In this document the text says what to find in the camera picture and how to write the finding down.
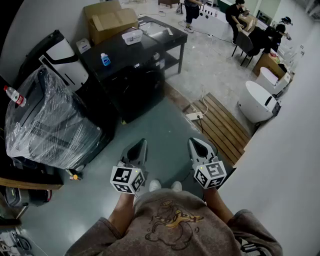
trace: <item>brown t-shirt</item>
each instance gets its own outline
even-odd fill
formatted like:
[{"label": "brown t-shirt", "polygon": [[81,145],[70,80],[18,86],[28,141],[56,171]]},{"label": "brown t-shirt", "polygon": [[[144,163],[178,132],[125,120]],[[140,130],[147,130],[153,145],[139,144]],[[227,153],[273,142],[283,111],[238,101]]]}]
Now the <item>brown t-shirt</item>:
[{"label": "brown t-shirt", "polygon": [[[247,252],[241,244],[247,244]],[[186,191],[161,189],[137,199],[123,237],[107,219],[100,218],[66,255],[260,255],[255,248],[267,256],[282,255],[279,243],[250,211],[239,211],[226,225],[200,198]]]}]

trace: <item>gray floor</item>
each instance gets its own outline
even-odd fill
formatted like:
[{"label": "gray floor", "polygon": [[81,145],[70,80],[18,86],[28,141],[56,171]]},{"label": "gray floor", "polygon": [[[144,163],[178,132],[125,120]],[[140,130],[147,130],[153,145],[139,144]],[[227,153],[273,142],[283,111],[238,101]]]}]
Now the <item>gray floor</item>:
[{"label": "gray floor", "polygon": [[[122,8],[132,8],[137,15],[144,14],[154,19],[167,23],[177,29],[184,28],[178,24],[183,21],[183,16],[176,14],[177,4],[169,6],[158,5],[157,0],[130,1],[122,3]],[[252,73],[260,55],[255,56],[248,67],[247,62],[240,66],[244,55],[240,57],[241,50],[238,49],[231,57],[235,46],[232,43],[211,38],[206,34],[194,32],[188,34],[188,41],[184,48],[182,71],[177,74],[178,67],[174,66],[167,70],[167,82],[180,91],[190,102],[199,100],[202,96],[203,83],[204,94],[214,95],[230,113],[243,125],[252,131],[253,125],[244,117],[238,108],[237,102],[246,81],[255,81],[257,76]],[[169,51],[178,58],[179,47]]]},{"label": "gray floor", "polygon": [[98,218],[109,217],[120,196],[110,184],[112,167],[123,149],[141,138],[148,143],[148,176],[138,195],[149,189],[152,179],[159,179],[164,188],[183,181],[184,190],[201,197],[200,185],[188,175],[192,168],[187,148],[190,137],[204,138],[167,98],[135,121],[119,125],[111,143],[83,170],[83,180],[68,180],[66,174],[64,186],[49,203],[30,207],[22,216],[22,234],[33,241],[34,255],[63,255]]}]

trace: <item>blue bottle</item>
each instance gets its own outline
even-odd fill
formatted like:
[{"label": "blue bottle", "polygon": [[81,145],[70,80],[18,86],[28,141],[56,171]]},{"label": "blue bottle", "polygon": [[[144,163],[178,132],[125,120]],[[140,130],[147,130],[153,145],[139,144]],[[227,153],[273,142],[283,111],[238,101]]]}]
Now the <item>blue bottle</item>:
[{"label": "blue bottle", "polygon": [[102,60],[103,65],[105,65],[105,66],[108,66],[111,63],[108,55],[106,55],[104,53],[101,53],[101,60]]}]

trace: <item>plastic wrap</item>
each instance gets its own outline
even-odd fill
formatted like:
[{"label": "plastic wrap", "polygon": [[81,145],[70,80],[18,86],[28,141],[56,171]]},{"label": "plastic wrap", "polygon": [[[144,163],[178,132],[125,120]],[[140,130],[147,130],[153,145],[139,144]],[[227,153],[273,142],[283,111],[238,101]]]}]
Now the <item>plastic wrap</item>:
[{"label": "plastic wrap", "polygon": [[5,116],[5,147],[9,157],[25,157],[38,163],[75,169],[102,136],[85,116],[85,107],[62,79],[42,65],[20,86],[24,107],[13,101]]}]

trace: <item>marble tile floor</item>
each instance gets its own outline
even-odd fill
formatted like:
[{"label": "marble tile floor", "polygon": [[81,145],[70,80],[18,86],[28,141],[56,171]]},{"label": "marble tile floor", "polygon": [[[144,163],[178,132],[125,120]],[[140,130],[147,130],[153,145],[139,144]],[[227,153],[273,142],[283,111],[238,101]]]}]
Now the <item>marble tile floor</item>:
[{"label": "marble tile floor", "polygon": [[[173,4],[171,9],[164,4],[158,5],[157,0],[124,1],[121,5],[122,8],[134,9],[137,15],[150,16],[177,29],[184,29],[181,26],[185,24],[184,18],[176,13],[177,4]],[[232,43],[216,37],[211,38],[199,32],[189,33],[181,73],[177,73],[178,65],[167,69],[166,81],[191,103],[201,98],[204,84],[204,95],[214,95],[251,134],[253,124],[240,111],[238,100],[246,81],[255,81],[257,78],[252,69],[260,55],[255,56],[248,67],[247,60],[240,66],[245,54],[241,56],[242,51],[238,48],[231,57],[234,49]],[[176,47],[169,53],[179,58],[180,48]]]}]

